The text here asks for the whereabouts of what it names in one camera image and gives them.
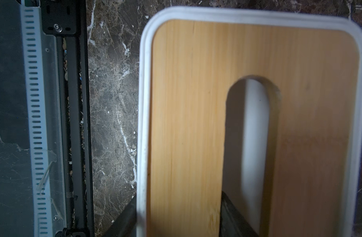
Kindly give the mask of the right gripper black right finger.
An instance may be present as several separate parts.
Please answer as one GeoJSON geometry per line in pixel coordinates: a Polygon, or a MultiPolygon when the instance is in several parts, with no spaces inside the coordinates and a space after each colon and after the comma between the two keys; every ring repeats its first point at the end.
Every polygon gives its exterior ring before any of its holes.
{"type": "Polygon", "coordinates": [[[241,215],[225,192],[221,194],[220,237],[257,237],[258,234],[241,215]]]}

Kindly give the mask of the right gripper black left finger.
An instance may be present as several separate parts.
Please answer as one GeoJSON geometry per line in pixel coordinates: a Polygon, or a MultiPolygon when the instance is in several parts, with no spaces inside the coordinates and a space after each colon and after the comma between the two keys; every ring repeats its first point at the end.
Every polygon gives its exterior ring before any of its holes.
{"type": "Polygon", "coordinates": [[[136,195],[103,234],[103,237],[136,237],[136,195]]]}

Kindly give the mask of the wood lid white tissue box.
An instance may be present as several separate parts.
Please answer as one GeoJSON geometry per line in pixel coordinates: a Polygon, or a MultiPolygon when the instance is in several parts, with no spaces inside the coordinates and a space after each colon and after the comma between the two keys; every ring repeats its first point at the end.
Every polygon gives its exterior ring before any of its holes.
{"type": "Polygon", "coordinates": [[[217,237],[231,195],[261,237],[348,237],[362,29],[332,16],[171,7],[140,41],[139,237],[217,237]]]}

